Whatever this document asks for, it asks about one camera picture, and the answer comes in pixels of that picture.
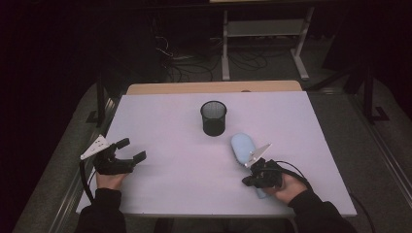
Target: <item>wire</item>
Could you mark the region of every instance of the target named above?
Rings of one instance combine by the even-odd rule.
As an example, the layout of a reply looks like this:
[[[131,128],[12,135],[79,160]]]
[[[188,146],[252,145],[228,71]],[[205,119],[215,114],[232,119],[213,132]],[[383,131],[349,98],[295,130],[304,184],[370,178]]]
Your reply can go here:
[[[156,50],[159,50],[159,51],[163,52],[164,54],[166,54],[166,55],[168,55],[168,56],[173,56],[173,53],[172,53],[172,52],[167,52],[167,51],[162,50],[162,49],[159,49],[159,48],[156,48]]]
[[[94,197],[93,197],[93,194],[91,194],[90,187],[87,185],[85,162],[83,160],[81,160],[79,163],[79,169],[80,169],[80,176],[81,176],[83,188],[85,189],[85,193],[88,197],[88,200],[90,200],[90,202],[93,202]]]
[[[204,74],[204,73],[209,73],[210,74],[210,82],[213,80],[214,76],[213,76],[213,70],[215,70],[215,68],[218,66],[218,64],[220,63],[220,59],[217,59],[217,61],[212,65],[211,68],[208,68],[206,66],[200,65],[203,64],[207,61],[210,61],[210,59],[201,59],[199,61],[195,61],[193,63],[179,63],[179,62],[172,62],[170,64],[170,67],[172,69],[177,69],[180,72],[181,77],[184,75],[182,72],[187,72],[190,74]],[[194,67],[194,68],[200,68],[201,71],[193,71],[191,69],[188,69],[190,67]]]
[[[358,205],[360,205],[360,208],[363,210],[364,214],[367,217],[367,221],[369,222],[370,228],[372,229],[373,233],[376,233],[376,229],[375,229],[375,225],[373,224],[372,221],[372,217],[370,217],[369,212],[366,210],[366,208],[364,207],[364,205],[361,203],[361,201],[353,194],[353,193],[349,193],[349,195],[354,198],[354,200],[358,203]]]
[[[166,42],[166,49],[169,49],[169,42],[167,41],[166,38],[161,37],[161,36],[156,36],[157,39],[163,39]]]
[[[300,172],[300,170],[299,170],[299,169],[297,169],[295,166],[293,166],[291,163],[286,162],[286,161],[275,161],[275,162],[277,162],[277,163],[286,163],[286,164],[288,164],[288,165],[292,166],[294,169],[296,169],[296,171],[300,174],[300,176],[301,176],[302,178],[305,178],[305,176],[303,176],[303,173],[302,173],[302,172]]]
[[[178,67],[172,67],[172,66],[170,66],[170,68],[171,68],[171,76],[170,76],[170,79],[171,79],[171,81],[172,81],[172,83],[174,83],[175,82],[175,74],[174,74],[174,72],[173,72],[173,70],[177,70],[178,72],[179,72],[179,79],[177,80],[177,83],[180,83],[181,82],[181,80],[182,80],[182,77],[183,76],[185,76],[185,77],[187,77],[188,78],[188,82],[190,81],[190,78],[189,78],[189,76],[187,75],[187,74],[183,74],[182,73],[182,71],[181,71],[181,69],[179,69]]]
[[[255,58],[258,58],[258,57],[264,57],[263,55],[264,55],[264,53],[266,52],[266,50],[267,49],[270,49],[272,46],[273,46],[273,44],[275,44],[275,42],[274,42],[274,40],[271,40],[270,41],[270,44],[267,46],[267,48],[265,48],[265,50],[262,50],[261,52],[259,52],[257,55],[255,55]],[[252,45],[252,43],[249,43],[249,46],[250,46],[250,48],[252,48],[252,49],[256,49],[256,47],[254,47],[253,45]]]
[[[243,53],[245,53],[245,54],[242,54],[241,52],[237,52],[237,54],[239,55],[239,56],[241,56],[242,57],[242,59],[244,59],[245,61],[252,61],[252,60],[256,60],[256,59],[258,59],[258,58],[262,58],[262,56],[261,56],[261,54],[258,54],[258,55],[255,55],[254,53],[252,53],[252,52],[243,52]],[[246,53],[249,53],[249,54],[251,54],[251,55],[253,55],[254,57],[248,57],[247,55],[246,55]]]
[[[285,168],[264,167],[264,168],[259,168],[259,169],[257,169],[257,170],[254,171],[253,173],[256,173],[256,172],[258,172],[258,173],[260,173],[260,172],[263,172],[263,173],[264,173],[264,172],[279,172],[279,173],[285,173],[285,174],[288,174],[288,175],[293,176],[293,177],[295,177],[296,179],[298,179],[300,182],[302,182],[303,184],[305,184],[306,187],[307,187],[309,190],[313,190],[312,185],[309,184],[309,182],[307,181],[307,179],[303,176],[303,174],[300,173],[300,171],[299,171],[300,176],[299,176],[297,173],[295,173],[295,172],[293,172],[293,171],[290,171],[290,170],[288,170],[288,169],[285,169]]]
[[[90,179],[88,180],[88,183],[87,183],[88,186],[90,186],[91,180],[93,179],[95,174],[96,174],[96,170],[94,170],[93,174],[91,174],[91,177],[90,177]]]
[[[167,73],[167,76],[168,76],[169,79],[170,79],[170,82],[171,82],[171,83],[174,83],[174,82],[175,82],[175,78],[174,78],[173,70],[171,70],[171,74],[170,74],[169,69],[166,69],[166,73]]]
[[[187,62],[187,60],[191,61],[194,60],[194,62],[192,63],[180,63],[180,62]],[[205,58],[201,58],[201,57],[197,57],[197,56],[193,56],[193,57],[186,57],[186,58],[181,58],[181,59],[174,59],[173,60],[173,64],[175,65],[198,65],[198,64],[202,64],[205,63],[207,61],[207,59]]]
[[[234,58],[232,55],[228,55],[227,57],[230,59],[230,61],[231,61],[234,65],[236,65],[237,67],[239,67],[239,69],[246,70],[246,71],[256,71],[256,70],[259,70],[259,69],[264,68],[264,67],[267,66],[267,60],[266,60],[265,58],[263,59],[263,61],[264,61],[264,64],[263,64],[263,65],[260,65],[260,64],[257,63],[257,66],[254,66],[254,65],[251,65],[251,64],[242,62],[242,61],[238,60],[237,58]],[[243,66],[246,66],[246,67],[251,67],[251,69],[247,69],[247,68],[245,68],[245,67],[242,67],[242,66],[239,65],[239,64],[242,64]]]

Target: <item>metal frame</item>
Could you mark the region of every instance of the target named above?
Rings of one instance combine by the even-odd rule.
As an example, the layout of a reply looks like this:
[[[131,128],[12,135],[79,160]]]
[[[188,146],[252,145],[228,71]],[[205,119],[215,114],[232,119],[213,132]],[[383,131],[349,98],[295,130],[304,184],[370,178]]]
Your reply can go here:
[[[286,20],[264,20],[264,21],[237,21],[230,23],[227,20],[227,11],[224,11],[223,16],[223,55],[222,55],[222,79],[230,81],[230,71],[227,57],[227,38],[228,37],[244,37],[244,36],[279,36],[279,35],[298,35],[297,44],[294,49],[291,49],[292,58],[299,72],[300,78],[304,81],[309,80],[309,75],[300,58],[300,53],[306,39],[306,35],[310,26],[310,21],[315,8],[310,7],[307,11],[304,20],[286,19]],[[301,24],[298,31],[291,29],[293,25]],[[256,32],[255,25],[259,25],[259,32]]]
[[[99,136],[99,134],[106,135],[110,127],[110,123],[112,122],[112,118],[115,115],[119,101],[120,100],[114,100],[110,98],[108,99],[108,101],[106,102],[106,106],[103,109],[106,117],[102,119],[100,127],[96,126],[96,129],[94,130],[94,132],[90,136],[90,139],[88,140],[89,144],[94,142],[94,140]],[[86,173],[89,174],[92,168],[91,161],[87,160],[85,163],[85,167]],[[79,202],[82,196],[82,190],[83,186],[80,178],[80,170],[78,169],[75,176],[73,177],[73,180],[70,183],[69,188],[66,191],[66,194],[62,199],[60,208],[58,209],[58,212],[56,213],[55,218],[51,223],[51,226],[48,231],[49,233],[63,231],[64,226],[70,216],[70,213],[72,213],[73,208],[76,208],[76,204]]]
[[[412,183],[409,178],[403,172],[403,169],[398,164],[397,160],[394,157],[394,154],[391,152],[388,145],[385,143],[381,134],[378,132],[374,124],[370,123],[367,116],[362,112],[363,106],[361,101],[356,97],[356,95],[350,95],[350,101],[354,106],[357,114],[360,117],[360,120],[365,125],[366,129],[369,131],[379,150],[382,152],[382,158],[385,165],[393,176],[397,186],[405,197],[406,202],[409,204],[409,207],[412,208]]]

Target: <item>table surface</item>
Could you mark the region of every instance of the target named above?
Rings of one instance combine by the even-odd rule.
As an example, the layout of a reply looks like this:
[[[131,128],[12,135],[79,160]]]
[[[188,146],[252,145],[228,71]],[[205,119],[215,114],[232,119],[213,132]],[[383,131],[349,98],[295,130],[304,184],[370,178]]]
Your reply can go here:
[[[227,106],[226,130],[218,137],[202,131],[199,110],[209,100]],[[240,132],[257,147],[272,143],[264,158],[295,165],[342,216],[356,214],[304,91],[123,96],[107,139],[130,139],[118,158],[141,150],[148,158],[125,180],[120,209],[145,216],[293,216],[284,204],[258,199],[253,187],[241,183],[250,172],[236,162],[230,145]],[[83,195],[77,212],[87,205]]]

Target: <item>human hand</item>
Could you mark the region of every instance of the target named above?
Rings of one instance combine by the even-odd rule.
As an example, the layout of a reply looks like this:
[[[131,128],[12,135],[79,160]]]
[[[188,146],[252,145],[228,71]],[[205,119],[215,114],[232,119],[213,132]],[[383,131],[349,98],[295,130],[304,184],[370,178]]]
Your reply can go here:
[[[307,190],[305,184],[288,174],[282,173],[282,181],[281,187],[265,187],[263,191],[288,205],[295,196]]]
[[[128,174],[101,175],[96,172],[97,188],[120,190],[121,183]]]

